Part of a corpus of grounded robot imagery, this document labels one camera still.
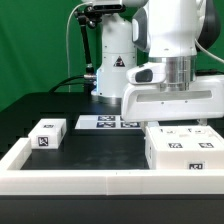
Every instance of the green backdrop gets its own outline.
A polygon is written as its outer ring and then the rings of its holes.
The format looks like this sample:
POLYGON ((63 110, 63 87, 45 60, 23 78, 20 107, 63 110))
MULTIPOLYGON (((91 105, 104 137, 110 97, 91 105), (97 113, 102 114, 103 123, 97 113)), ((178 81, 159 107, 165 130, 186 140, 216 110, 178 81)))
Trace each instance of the green backdrop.
MULTIPOLYGON (((67 78, 66 25, 70 12, 81 0, 0 0, 0 110, 26 93, 48 91, 67 78)), ((224 26, 224 1, 215 0, 224 26)), ((134 9, 123 14, 130 19, 134 9)), ((101 63, 100 31, 89 31, 95 66, 101 63)), ((224 58, 224 31, 209 49, 224 58)), ((71 74, 85 71, 83 46, 78 23, 71 23, 71 74)), ((139 54, 142 63, 146 55, 139 54)), ((197 67, 224 66, 204 54, 198 55, 197 67)), ((73 91, 82 91, 76 87, 73 91)))

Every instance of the black cable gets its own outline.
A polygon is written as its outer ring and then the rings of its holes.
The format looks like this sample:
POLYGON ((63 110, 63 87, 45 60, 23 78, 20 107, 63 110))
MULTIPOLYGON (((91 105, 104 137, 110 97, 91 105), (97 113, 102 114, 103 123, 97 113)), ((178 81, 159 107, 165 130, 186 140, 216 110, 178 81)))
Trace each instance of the black cable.
POLYGON ((69 81, 72 81, 72 80, 75 80, 75 79, 83 79, 83 78, 84 78, 83 75, 80 75, 80 76, 72 76, 72 77, 70 77, 70 78, 67 78, 67 79, 65 79, 65 80, 63 80, 63 81, 61 81, 61 82, 59 82, 56 86, 52 87, 52 88, 49 90, 49 93, 53 93, 53 92, 55 92, 55 90, 56 90, 57 88, 59 88, 61 85, 65 84, 65 83, 67 83, 67 82, 69 82, 69 81))
POLYGON ((76 82, 76 83, 64 83, 64 84, 60 84, 60 85, 57 85, 54 87, 54 89, 52 88, 49 93, 54 93, 59 87, 62 87, 62 86, 73 86, 73 85, 86 85, 86 83, 84 82, 76 82))
POLYGON ((201 69, 196 71, 196 76, 217 75, 217 74, 224 74, 224 72, 218 71, 217 69, 201 69))

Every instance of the white box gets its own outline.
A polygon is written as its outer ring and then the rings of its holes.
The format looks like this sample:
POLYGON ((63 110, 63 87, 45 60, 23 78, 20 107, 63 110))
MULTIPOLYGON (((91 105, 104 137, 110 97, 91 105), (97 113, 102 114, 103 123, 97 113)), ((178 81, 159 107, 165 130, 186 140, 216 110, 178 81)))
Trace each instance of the white box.
POLYGON ((150 169, 223 169, 224 140, 210 126, 146 128, 150 169))
POLYGON ((28 135, 32 149, 57 149, 66 131, 66 119, 41 119, 28 135))

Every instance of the white plastic housing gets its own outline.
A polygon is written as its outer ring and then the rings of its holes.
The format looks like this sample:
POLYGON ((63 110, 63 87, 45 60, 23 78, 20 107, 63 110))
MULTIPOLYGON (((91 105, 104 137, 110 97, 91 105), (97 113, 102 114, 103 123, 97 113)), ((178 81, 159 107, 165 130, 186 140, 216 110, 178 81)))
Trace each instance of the white plastic housing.
POLYGON ((66 131, 66 119, 41 119, 28 135, 32 149, 57 149, 66 131))
POLYGON ((223 117, 223 95, 223 76, 198 77, 188 91, 180 92, 160 92, 156 84, 128 84, 122 99, 122 117, 129 122, 223 117))
POLYGON ((154 84, 162 83, 166 79, 166 65, 164 63, 146 63, 139 67, 132 68, 127 71, 127 80, 131 84, 154 84), (148 82, 136 82, 136 75, 144 70, 151 70, 153 73, 152 81, 148 82))
POLYGON ((149 57, 196 55, 195 36, 198 28, 195 0, 150 0, 148 11, 149 57))
POLYGON ((210 126, 146 127, 150 169, 224 169, 224 140, 210 126))
POLYGON ((118 14, 103 16, 102 51, 102 65, 97 71, 97 89, 94 94, 121 98, 128 83, 126 72, 136 66, 131 23, 118 14))

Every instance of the printed label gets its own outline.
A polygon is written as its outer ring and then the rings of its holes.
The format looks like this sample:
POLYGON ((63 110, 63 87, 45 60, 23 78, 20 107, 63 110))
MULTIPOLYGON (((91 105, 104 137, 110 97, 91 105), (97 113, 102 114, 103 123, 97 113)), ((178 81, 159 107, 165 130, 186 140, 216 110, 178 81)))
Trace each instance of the printed label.
POLYGON ((119 58, 115 62, 114 67, 125 67, 125 64, 124 64, 121 56, 119 56, 119 58))
POLYGON ((171 149, 183 148, 183 146, 180 143, 168 143, 168 145, 171 149))
POLYGON ((189 170, 203 170, 205 168, 204 163, 189 163, 188 169, 189 170))
POLYGON ((198 143, 201 148, 214 148, 214 146, 212 145, 212 143, 198 143))
POLYGON ((115 122, 98 122, 97 128, 115 128, 116 123, 115 122))
POLYGON ((38 145, 41 146, 48 146, 48 137, 38 137, 38 145))
POLYGON ((98 121, 115 121, 115 116, 98 116, 98 121))
POLYGON ((139 128, 138 122, 121 122, 121 128, 139 128))
POLYGON ((54 125, 53 124, 47 124, 47 125, 44 125, 44 128, 53 128, 54 125))

